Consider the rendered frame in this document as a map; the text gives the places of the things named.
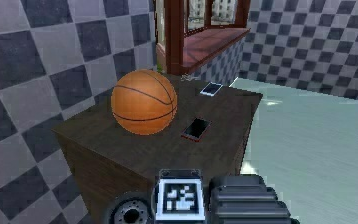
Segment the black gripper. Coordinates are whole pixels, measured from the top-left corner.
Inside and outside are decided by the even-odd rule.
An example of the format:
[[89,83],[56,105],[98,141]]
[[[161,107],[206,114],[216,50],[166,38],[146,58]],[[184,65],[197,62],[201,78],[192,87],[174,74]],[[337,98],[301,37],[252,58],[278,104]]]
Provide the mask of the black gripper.
[[150,197],[145,192],[126,192],[110,202],[102,224],[153,224]]

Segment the dark brown wooden cabinet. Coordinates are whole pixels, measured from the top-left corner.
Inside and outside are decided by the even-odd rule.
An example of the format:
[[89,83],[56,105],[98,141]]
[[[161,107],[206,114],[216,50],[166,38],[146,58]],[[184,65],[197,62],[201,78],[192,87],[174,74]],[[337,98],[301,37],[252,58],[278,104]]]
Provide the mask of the dark brown wooden cabinet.
[[[200,93],[204,81],[168,77],[178,96],[175,118],[163,131],[132,134],[115,120],[109,98],[53,128],[94,224],[117,196],[148,192],[162,169],[199,169],[203,182],[240,173],[260,93],[224,86]],[[199,142],[181,136],[195,118],[211,124]]]

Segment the white phone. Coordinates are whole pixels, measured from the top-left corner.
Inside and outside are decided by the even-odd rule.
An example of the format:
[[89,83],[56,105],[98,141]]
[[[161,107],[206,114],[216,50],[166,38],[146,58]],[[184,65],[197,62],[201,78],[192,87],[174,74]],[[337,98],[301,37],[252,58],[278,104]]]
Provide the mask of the white phone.
[[222,84],[210,82],[200,91],[200,93],[202,95],[213,97],[219,92],[222,87]]

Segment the black phone with red edge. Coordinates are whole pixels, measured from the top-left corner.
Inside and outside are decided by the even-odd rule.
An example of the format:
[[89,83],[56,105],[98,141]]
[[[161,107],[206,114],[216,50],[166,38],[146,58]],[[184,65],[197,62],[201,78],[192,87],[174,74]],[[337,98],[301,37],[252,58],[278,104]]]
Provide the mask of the black phone with red edge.
[[195,118],[192,123],[184,129],[181,136],[195,142],[199,142],[206,130],[209,128],[211,122]]

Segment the orange basketball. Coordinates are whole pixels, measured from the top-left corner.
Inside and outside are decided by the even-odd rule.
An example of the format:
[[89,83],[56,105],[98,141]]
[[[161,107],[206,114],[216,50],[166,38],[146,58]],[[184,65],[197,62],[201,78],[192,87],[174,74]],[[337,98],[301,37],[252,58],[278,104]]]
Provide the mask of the orange basketball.
[[158,72],[141,69],[123,76],[111,95],[112,114],[127,131],[152,135],[174,119],[178,97],[174,86]]

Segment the red-brown framed window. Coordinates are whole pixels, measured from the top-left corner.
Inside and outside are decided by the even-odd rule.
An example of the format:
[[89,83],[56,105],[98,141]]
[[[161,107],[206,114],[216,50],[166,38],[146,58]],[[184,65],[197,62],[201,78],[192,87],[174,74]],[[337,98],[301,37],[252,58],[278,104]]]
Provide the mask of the red-brown framed window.
[[189,30],[189,0],[152,0],[157,63],[165,72],[191,74],[249,33],[251,0],[237,0],[234,21],[227,25],[212,24],[214,2],[205,0],[203,26]]

